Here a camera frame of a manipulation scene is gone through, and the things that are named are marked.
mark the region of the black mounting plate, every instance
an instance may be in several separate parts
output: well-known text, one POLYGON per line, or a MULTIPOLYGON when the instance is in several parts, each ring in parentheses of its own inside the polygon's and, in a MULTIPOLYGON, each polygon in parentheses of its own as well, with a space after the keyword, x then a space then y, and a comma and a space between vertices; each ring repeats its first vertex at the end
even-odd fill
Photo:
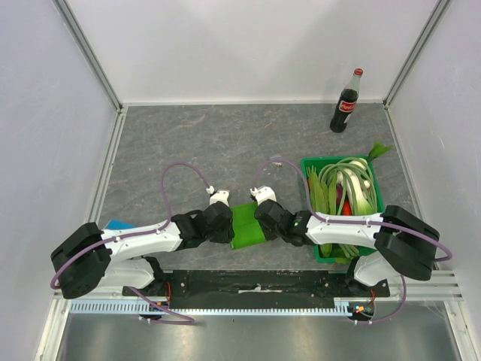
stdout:
MULTIPOLYGON (((389 297, 386 280, 365 291, 352 293, 346 274, 329 271, 184 271, 165 272, 174 309, 333 308, 336 297, 389 297), (282 292, 242 292, 254 290, 282 292)), ((124 287, 124 296, 134 296, 124 287)), ((158 295, 165 296, 165 291, 158 295)))

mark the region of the white vegetable stalk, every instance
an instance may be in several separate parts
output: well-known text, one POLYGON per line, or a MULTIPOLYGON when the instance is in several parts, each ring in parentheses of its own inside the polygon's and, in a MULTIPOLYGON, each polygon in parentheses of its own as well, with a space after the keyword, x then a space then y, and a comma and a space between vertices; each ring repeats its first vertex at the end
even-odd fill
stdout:
MULTIPOLYGON (((363 168, 364 170, 368 168, 368 161, 366 159, 360 158, 359 160, 353 160, 349 163, 357 165, 358 167, 363 168)), ((352 202, 352 193, 354 193, 355 200, 358 206, 358 215, 364 216, 364 215, 374 213, 373 208, 369 204, 367 197, 361 188, 361 184, 359 183, 358 176, 355 175, 355 173, 350 169, 345 169, 344 171, 351 178, 353 189, 351 190, 351 186, 349 185, 349 182, 346 182, 346 186, 344 186, 343 174, 340 171, 337 173, 337 184, 340 184, 342 187, 346 187, 346 192, 349 196, 349 203, 351 205, 351 208, 354 207, 354 204, 352 202)), ((369 182, 368 180, 364 180, 364 185, 366 186, 366 188, 369 188, 371 186, 371 182, 369 182)))

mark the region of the metal floor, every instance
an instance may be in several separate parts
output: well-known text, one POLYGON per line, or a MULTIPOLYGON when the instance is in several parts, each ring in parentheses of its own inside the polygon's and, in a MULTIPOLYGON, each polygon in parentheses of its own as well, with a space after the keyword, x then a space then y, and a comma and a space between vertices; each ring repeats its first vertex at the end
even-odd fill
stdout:
POLYGON ((194 326, 166 326, 71 315, 57 361, 460 360, 442 302, 407 305, 396 320, 373 326, 337 317, 195 318, 194 326))
MULTIPOLYGON (((379 104, 359 104, 347 130, 328 129, 334 105, 216 105, 130 107, 102 208, 100 226, 118 219, 138 226, 165 219, 162 169, 174 161, 198 166, 231 205, 250 202, 258 167, 272 156, 366 154, 375 141, 393 144, 379 104)), ((374 161, 386 205, 413 211, 396 150, 374 161)), ((297 176, 267 167, 262 183, 290 211, 304 208, 297 176)), ((207 194, 189 169, 173 168, 166 182, 173 212, 205 208, 207 194)), ((232 250, 199 248, 156 254, 163 269, 339 269, 318 263, 312 247, 280 240, 232 250)), ((378 302, 382 316, 396 308, 378 302)), ((58 361, 190 360, 458 360, 443 303, 409 304, 395 320, 353 326, 338 317, 197 316, 194 326, 148 325, 126 315, 71 314, 58 361)))

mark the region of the white wall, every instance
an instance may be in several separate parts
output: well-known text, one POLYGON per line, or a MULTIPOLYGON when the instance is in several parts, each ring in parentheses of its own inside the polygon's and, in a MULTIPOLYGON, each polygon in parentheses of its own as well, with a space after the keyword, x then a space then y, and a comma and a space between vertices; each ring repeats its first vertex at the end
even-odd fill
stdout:
POLYGON ((481 3, 452 2, 392 106, 422 213, 481 335, 481 3))
POLYGON ((436 0, 69 0, 123 102, 362 99, 389 90, 436 0))
POLYGON ((115 115, 51 1, 4 2, 0 27, 0 358, 23 361, 50 307, 50 253, 85 219, 115 115))

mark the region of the purple cable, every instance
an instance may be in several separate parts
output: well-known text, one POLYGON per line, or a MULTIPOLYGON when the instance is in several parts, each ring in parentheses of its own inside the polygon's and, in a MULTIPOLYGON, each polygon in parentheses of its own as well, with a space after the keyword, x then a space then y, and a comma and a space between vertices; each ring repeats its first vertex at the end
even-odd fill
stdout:
MULTIPOLYGON (((327 222, 329 221, 329 223, 337 223, 337 224, 353 224, 353 225, 365 225, 366 222, 363 221, 363 220, 328 220, 326 217, 323 217, 322 216, 322 213, 319 214, 319 213, 316 213, 314 210, 313 210, 313 207, 310 203, 310 197, 309 197, 309 186, 307 184, 307 179, 306 177, 304 176, 304 174, 302 173, 302 170, 297 166, 297 164, 295 164, 294 162, 291 162, 290 160, 287 160, 287 159, 283 159, 283 158, 274 158, 274 159, 270 159, 269 161, 267 161, 266 163, 264 163, 264 165, 262 165, 261 168, 259 168, 259 170, 257 171, 257 174, 256 174, 256 179, 254 180, 254 187, 253 188, 256 188, 259 184, 259 179, 261 177, 261 173, 264 171, 264 168, 272 163, 272 162, 281 162, 281 163, 287 163, 289 164, 291 167, 293 167, 297 173, 299 173, 299 175, 301 176, 301 179, 302 179, 302 182, 304 183, 304 189, 305 189, 305 192, 306 192, 306 200, 307 200, 307 207, 309 208, 309 212, 318 220, 322 221, 322 222, 327 222)), ((378 221, 372 221, 372 222, 369 222, 368 223, 369 225, 372 225, 372 226, 381 226, 381 227, 387 227, 387 228, 391 228, 391 229, 396 229, 398 231, 402 231, 402 232, 406 232, 406 233, 410 233, 411 235, 414 235, 418 238, 421 238, 423 241, 427 241, 428 243, 434 245, 435 247, 437 248, 440 248, 441 250, 443 250, 443 252, 446 254, 444 257, 441 257, 441 258, 436 258, 435 261, 437 262, 443 262, 443 261, 447 261, 449 259, 452 258, 452 252, 449 250, 448 247, 446 247, 445 245, 439 243, 438 241, 436 241, 435 239, 431 238, 431 237, 428 237, 427 235, 423 235, 422 233, 420 232, 417 232, 413 229, 409 229, 407 227, 403 227, 403 226, 398 226, 397 224, 391 224, 391 223, 387 223, 387 222, 378 222, 378 221)), ((376 319, 376 320, 373 320, 373 321, 358 321, 358 323, 362 323, 362 324, 373 324, 373 323, 379 323, 379 322, 383 322, 383 321, 386 321, 386 320, 389 320, 391 317, 394 317, 395 315, 399 314, 399 312, 401 312, 401 310, 404 308, 404 306, 406 305, 406 296, 407 296, 407 287, 406 287, 406 280, 404 280, 404 276, 401 275, 401 282, 402 282, 402 285, 403 285, 403 297, 401 299, 401 303, 399 305, 399 307, 396 309, 396 311, 392 312, 391 314, 388 314, 387 316, 384 316, 384 317, 381 317, 379 319, 376 319)))
MULTIPOLYGON (((65 262, 62 267, 59 268, 59 270, 54 274, 52 280, 50 281, 50 287, 53 289, 53 290, 58 290, 60 289, 60 286, 56 284, 56 282, 58 281, 59 277, 62 275, 62 273, 72 264, 74 263, 77 259, 81 258, 84 254, 86 254, 87 252, 90 252, 91 250, 94 250, 96 249, 97 247, 100 247, 106 243, 109 243, 109 242, 112 242, 112 241, 115 241, 116 239, 118 239, 119 241, 120 240, 123 240, 123 239, 127 239, 127 238, 131 238, 131 237, 136 237, 136 236, 139 236, 139 235, 150 235, 150 234, 153 234, 153 233, 156 233, 158 231, 162 231, 163 229, 166 229, 167 226, 171 223, 171 218, 172 218, 172 210, 171 210, 171 203, 168 201, 167 199, 167 194, 165 193, 165 186, 164 186, 164 180, 165 180, 165 174, 167 173, 167 171, 176 166, 176 165, 184 165, 186 167, 189 167, 191 168, 192 170, 194 170, 198 176, 204 181, 204 184, 207 188, 210 188, 210 184, 209 182, 207 182, 207 179, 205 178, 205 176, 202 174, 202 172, 196 168, 195 166, 193 166, 192 164, 189 164, 189 163, 185 163, 185 162, 174 162, 170 165, 167 166, 167 168, 164 169, 164 171, 162 172, 162 176, 161 176, 161 180, 160 180, 160 191, 161 191, 161 194, 162 194, 162 198, 164 199, 164 203, 165 203, 165 206, 167 207, 167 220, 164 222, 163 225, 161 225, 158 229, 152 229, 150 231, 143 231, 143 232, 134 232, 134 233, 129 233, 127 235, 123 235, 123 236, 119 236, 119 237, 110 237, 110 238, 107 238, 107 239, 102 239, 94 244, 91 244, 90 246, 88 247, 85 247, 84 249, 82 249, 79 253, 76 253, 75 255, 72 256, 72 258, 70 258, 67 262, 65 262)), ((188 321, 162 321, 162 320, 158 320, 156 321, 157 323, 170 323, 170 324, 176 324, 176 325, 180 325, 180 324, 187 324, 187 323, 193 323, 194 322, 194 319, 191 318, 191 317, 187 317, 187 316, 183 316, 181 314, 176 314, 175 312, 172 312, 170 310, 168 310, 167 308, 163 308, 162 306, 158 306, 156 305, 155 303, 151 302, 147 297, 145 297, 144 295, 142 295, 140 292, 137 291, 137 289, 135 289, 134 287, 130 287, 130 289, 135 293, 137 294, 139 297, 141 297, 142 299, 144 299, 145 301, 149 302, 152 306, 158 308, 159 310, 162 310, 168 314, 172 314, 176 317, 180 317, 180 318, 183 318, 185 320, 188 320, 188 321)))
POLYGON ((178 314, 177 312, 173 312, 169 310, 168 308, 157 305, 155 302, 150 301, 146 296, 144 296, 142 293, 140 293, 139 290, 137 290, 135 287, 129 287, 130 290, 135 293, 137 296, 139 296, 141 299, 143 299, 145 302, 147 302, 149 305, 152 307, 158 309, 159 311, 165 312, 166 314, 170 314, 175 317, 182 318, 185 321, 170 321, 170 320, 149 320, 147 318, 142 317, 141 319, 147 322, 151 323, 167 323, 169 325, 190 325, 195 322, 195 320, 192 317, 186 316, 184 314, 178 314))

